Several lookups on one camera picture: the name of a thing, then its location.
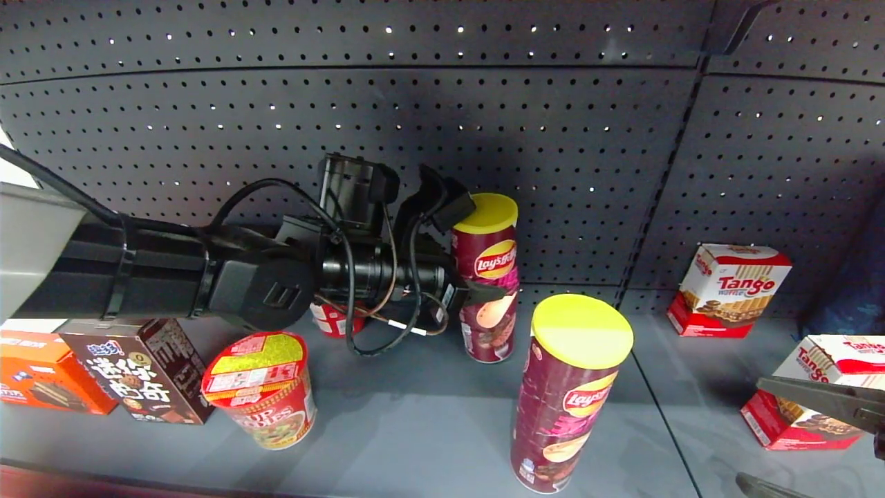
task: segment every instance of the metal bracket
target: metal bracket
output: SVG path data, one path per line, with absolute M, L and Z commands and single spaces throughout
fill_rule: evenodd
M 712 55 L 731 55 L 741 46 L 759 13 L 781 0 L 719 0 L 704 42 L 704 51 Z

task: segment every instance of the yellow lid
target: yellow lid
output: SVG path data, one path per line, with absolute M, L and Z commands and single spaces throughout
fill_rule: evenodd
M 616 367 L 633 347 L 633 329 L 624 315 L 578 294 L 550 296 L 538 303 L 532 333 L 550 354 L 581 369 Z
M 516 224 L 519 209 L 513 199 L 493 193 L 473 194 L 470 197 L 476 204 L 476 211 L 455 225 L 455 230 L 484 235 L 504 230 Z

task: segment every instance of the black clamp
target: black clamp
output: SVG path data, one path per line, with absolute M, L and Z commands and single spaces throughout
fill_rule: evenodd
M 203 244 L 203 275 L 200 277 L 200 286 L 196 289 L 194 304 L 190 308 L 188 318 L 198 318 L 205 311 L 212 292 L 212 284 L 215 282 L 215 270 L 219 265 L 218 260 L 213 259 L 209 251 L 209 248 L 212 246 L 209 236 L 202 230 L 196 230 L 196 237 Z
M 104 308 L 102 321 L 108 322 L 117 318 L 120 308 L 123 305 L 123 298 L 126 297 L 126 288 L 129 285 L 129 279 L 132 276 L 132 268 L 135 266 L 135 256 L 138 253 L 137 244 L 135 243 L 135 233 L 137 228 L 132 218 L 123 213 L 118 213 L 119 226 L 123 234 L 122 252 L 119 257 L 119 265 L 117 274 L 113 278 L 113 286 L 111 295 L 108 297 L 108 304 Z

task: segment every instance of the red cup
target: red cup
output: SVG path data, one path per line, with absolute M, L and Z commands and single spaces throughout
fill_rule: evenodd
M 317 327 L 330 338 L 344 337 L 344 324 L 346 315 L 326 303 L 311 303 L 311 313 L 313 313 L 313 322 Z M 353 316 L 353 335 L 357 335 L 363 330 L 366 319 L 359 315 Z

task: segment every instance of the black cable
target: black cable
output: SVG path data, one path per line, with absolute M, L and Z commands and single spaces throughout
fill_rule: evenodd
M 389 341 L 384 346 L 376 347 L 375 349 L 363 350 L 353 346 L 351 350 L 355 351 L 360 356 L 378 356 L 379 354 L 387 353 L 393 347 L 403 342 L 403 339 L 406 338 L 410 333 L 412 333 L 412 329 L 415 328 L 415 323 L 418 322 L 418 318 L 421 316 L 421 283 L 418 279 L 418 262 L 415 260 L 415 237 L 418 236 L 418 228 L 420 228 L 421 224 L 425 221 L 423 215 L 419 218 L 418 222 L 415 223 L 414 227 L 412 227 L 412 232 L 409 235 L 409 266 L 412 271 L 412 286 L 414 287 L 413 293 L 415 295 L 415 308 L 412 311 L 412 318 L 409 319 L 409 322 L 405 325 L 405 328 L 402 332 L 399 333 L 393 340 Z M 350 343 L 353 342 L 353 331 L 346 328 L 344 329 L 344 337 Z
M 86 192 L 80 190 L 72 183 L 69 183 L 67 180 L 57 175 L 53 171 L 49 170 L 44 165 L 30 159 L 28 156 L 22 154 L 21 152 L 12 149 L 6 145 L 0 146 L 0 159 L 6 160 L 13 164 L 13 166 L 20 167 L 26 173 L 33 175 L 38 180 L 49 185 L 53 190 L 57 191 L 61 195 L 69 198 L 73 202 L 83 206 L 87 211 L 92 213 L 96 218 L 101 220 L 102 222 L 110 225 L 110 226 L 119 226 L 121 221 L 119 215 L 108 208 L 107 206 L 101 204 L 94 198 L 90 197 Z M 414 286 L 414 296 L 415 296 L 415 309 L 412 312 L 412 318 L 406 324 L 403 332 L 400 333 L 398 337 L 388 342 L 388 344 L 380 347 L 376 347 L 375 349 L 363 350 L 356 346 L 353 342 L 353 317 L 354 310 L 356 309 L 356 271 L 354 269 L 354 260 L 353 260 L 353 249 L 350 246 L 350 240 L 347 238 L 347 235 L 344 233 L 344 230 L 341 226 L 332 219 L 331 216 L 326 213 L 322 209 L 322 207 L 317 204 L 311 196 L 307 195 L 307 192 L 301 190 L 297 185 L 287 182 L 286 180 L 281 180 L 279 178 L 265 178 L 263 180 L 258 180 L 257 182 L 250 183 L 245 187 L 242 187 L 238 190 L 231 198 L 229 198 L 224 205 L 221 206 L 219 211 L 215 214 L 215 217 L 212 221 L 207 225 L 204 230 L 208 233 L 212 233 L 221 224 L 226 220 L 226 218 L 233 211 L 234 207 L 236 207 L 243 199 L 249 196 L 251 193 L 264 189 L 269 186 L 281 186 L 288 188 L 298 194 L 301 198 L 307 202 L 308 206 L 329 226 L 329 228 L 341 238 L 344 244 L 344 252 L 347 256 L 347 265 L 348 265 L 348 295 L 347 295 L 347 313 L 344 322 L 344 331 L 345 337 L 347 339 L 348 348 L 356 354 L 361 356 L 377 356 L 379 354 L 386 353 L 390 348 L 398 345 L 402 340 L 412 332 L 412 329 L 415 326 L 415 323 L 418 321 L 421 310 L 421 287 L 418 279 L 418 263 L 415 259 L 415 237 L 418 236 L 418 229 L 422 223 L 426 221 L 426 217 L 422 215 L 419 218 L 418 223 L 412 228 L 412 233 L 409 237 L 409 263 L 410 270 L 412 271 L 412 281 Z M 146 220 L 143 218 L 132 218 L 132 222 L 136 228 L 142 230 L 154 230 L 160 232 L 167 233 L 175 233 L 180 235 L 186 235 L 191 237 L 196 237 L 198 235 L 199 230 L 195 230 L 186 225 L 180 225 L 177 223 L 170 222 L 160 222 L 157 220 Z
M 53 190 L 86 208 L 87 211 L 92 213 L 102 222 L 112 227 L 120 226 L 119 215 L 109 207 L 103 205 L 94 198 L 91 198 L 86 192 L 75 187 L 73 183 L 68 182 L 49 168 L 32 160 L 21 152 L 0 144 L 0 159 L 6 160 L 12 163 L 13 166 L 20 167 L 26 173 L 35 176 L 41 182 L 49 185 Z M 134 217 L 132 218 L 132 222 L 134 226 L 139 229 L 165 231 L 188 236 L 194 235 L 193 229 L 177 223 L 158 222 L 156 220 L 145 220 L 143 218 Z
M 317 203 L 317 201 L 313 200 L 311 196 L 307 194 L 307 192 L 301 190 L 297 185 L 291 182 L 287 182 L 286 180 L 281 180 L 279 178 L 265 178 L 264 180 L 258 180 L 257 182 L 250 183 L 245 187 L 242 187 L 240 190 L 234 193 L 219 209 L 219 211 L 215 214 L 215 217 L 212 218 L 212 222 L 210 222 L 205 230 L 207 233 L 212 233 L 214 230 L 217 230 L 218 227 L 221 226 L 222 223 L 226 220 L 226 218 L 230 215 L 230 213 L 234 210 L 234 208 L 242 202 L 246 197 L 255 191 L 264 189 L 265 187 L 270 186 L 280 186 L 290 189 L 291 191 L 298 194 L 299 197 L 303 198 L 308 206 L 319 216 L 322 221 L 328 225 L 328 227 L 335 233 L 336 236 L 340 237 L 344 244 L 344 253 L 347 257 L 347 280 L 348 280 L 348 291 L 347 291 L 347 309 L 345 313 L 344 320 L 344 337 L 347 342 L 347 347 L 354 354 L 358 354 L 360 356 L 377 356 L 379 354 L 387 353 L 390 348 L 396 346 L 402 340 L 412 332 L 412 329 L 415 326 L 415 323 L 418 321 L 421 310 L 421 294 L 420 294 L 420 283 L 418 282 L 418 263 L 415 260 L 415 237 L 418 235 L 418 228 L 425 219 L 423 216 L 420 218 L 419 223 L 417 223 L 412 231 L 409 249 L 411 252 L 411 265 L 412 265 L 412 278 L 415 283 L 415 292 L 416 292 L 416 301 L 415 301 L 415 310 L 412 313 L 412 319 L 406 325 L 403 332 L 400 335 L 388 344 L 384 346 L 376 347 L 375 349 L 360 349 L 357 347 L 356 343 L 353 340 L 353 317 L 356 310 L 357 305 L 357 277 L 356 270 L 353 261 L 353 248 L 350 245 L 350 240 L 347 238 L 347 234 L 342 229 L 341 225 L 338 224 L 322 207 Z

